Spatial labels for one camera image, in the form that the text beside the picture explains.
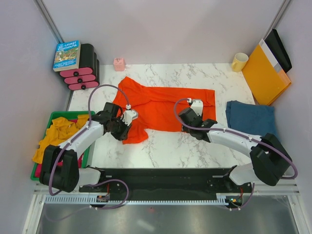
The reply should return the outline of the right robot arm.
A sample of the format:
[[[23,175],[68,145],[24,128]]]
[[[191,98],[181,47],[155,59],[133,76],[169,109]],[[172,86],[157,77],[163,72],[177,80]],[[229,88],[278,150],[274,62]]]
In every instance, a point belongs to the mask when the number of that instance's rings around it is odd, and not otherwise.
[[[249,135],[224,128],[215,120],[203,121],[202,116],[196,114],[192,108],[186,108],[178,116],[183,122],[182,131],[194,138],[226,146],[250,157],[251,163],[233,166],[227,172],[223,186],[229,192],[253,181],[275,186],[290,167],[291,157],[273,134]]]

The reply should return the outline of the orange t-shirt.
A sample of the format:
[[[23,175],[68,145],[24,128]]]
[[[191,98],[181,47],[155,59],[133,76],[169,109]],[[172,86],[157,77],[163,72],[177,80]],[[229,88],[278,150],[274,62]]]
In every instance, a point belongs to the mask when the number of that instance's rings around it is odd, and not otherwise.
[[[125,77],[118,88],[126,94],[138,118],[132,122],[128,137],[123,144],[137,144],[148,139],[147,129],[180,132],[181,124],[174,115],[174,105],[182,98],[203,101],[203,117],[216,120],[215,91],[176,87],[143,86]]]

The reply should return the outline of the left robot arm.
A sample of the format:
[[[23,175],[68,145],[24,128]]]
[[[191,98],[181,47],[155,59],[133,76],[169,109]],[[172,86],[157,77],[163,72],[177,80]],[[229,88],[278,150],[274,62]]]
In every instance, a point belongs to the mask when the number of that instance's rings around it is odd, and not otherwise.
[[[39,181],[47,185],[49,194],[72,192],[77,186],[90,185],[101,192],[107,186],[106,178],[99,169],[79,168],[78,159],[99,138],[110,133],[116,140],[127,139],[133,120],[138,113],[130,106],[126,110],[107,102],[104,109],[90,115],[86,124],[65,142],[46,147],[41,165]]]

